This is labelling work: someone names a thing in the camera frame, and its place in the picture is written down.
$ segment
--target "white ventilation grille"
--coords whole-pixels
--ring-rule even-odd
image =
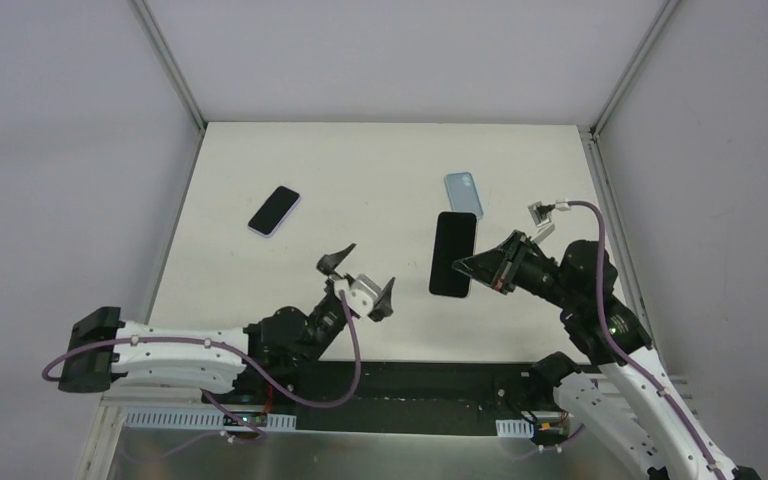
[[[125,426],[131,428],[168,428],[175,430],[221,430],[247,432],[251,429],[240,426],[223,426],[225,415],[216,410],[203,408],[129,408]],[[267,415],[267,432],[292,432],[296,429],[294,415]]]
[[[525,420],[496,420],[496,435],[503,438],[533,438],[534,425]]]

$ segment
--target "black smartphone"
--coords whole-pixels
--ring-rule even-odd
[[[264,237],[271,237],[278,225],[281,225],[293,207],[299,203],[299,198],[301,195],[287,187],[276,188],[249,220],[249,228]]]
[[[452,264],[475,252],[477,225],[478,218],[474,213],[442,212],[437,216],[429,292],[456,298],[466,298],[469,294],[470,278],[456,272]]]

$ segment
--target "blue smartphone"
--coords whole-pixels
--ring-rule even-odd
[[[446,193],[449,195],[449,205],[453,212],[472,213],[476,219],[481,220],[484,210],[481,208],[481,200],[478,199],[478,190],[471,173],[450,173],[443,178],[443,183],[446,184]]]
[[[276,188],[249,220],[249,228],[264,237],[271,237],[278,225],[281,225],[281,222],[299,203],[300,198],[301,195],[287,187]]]

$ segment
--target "smartphone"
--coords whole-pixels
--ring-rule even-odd
[[[264,237],[272,236],[278,225],[281,225],[293,207],[299,203],[299,198],[301,195],[287,187],[276,188],[249,220],[249,228]]]
[[[478,218],[473,213],[442,212],[437,216],[434,257],[428,291],[433,295],[466,298],[470,278],[452,268],[455,260],[470,257],[475,251],[475,228]]]
[[[468,212],[481,220],[484,210],[481,208],[481,200],[478,199],[478,190],[475,188],[475,179],[469,172],[450,173],[443,177],[446,184],[446,193],[449,195],[449,205],[453,212]]]

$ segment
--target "white wall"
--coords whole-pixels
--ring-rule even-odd
[[[768,478],[768,2],[685,2],[601,143],[668,365]]]
[[[150,1],[211,121],[590,124],[664,0]]]
[[[0,479],[74,474],[98,397],[40,370],[144,310],[195,145],[127,2],[0,1]]]

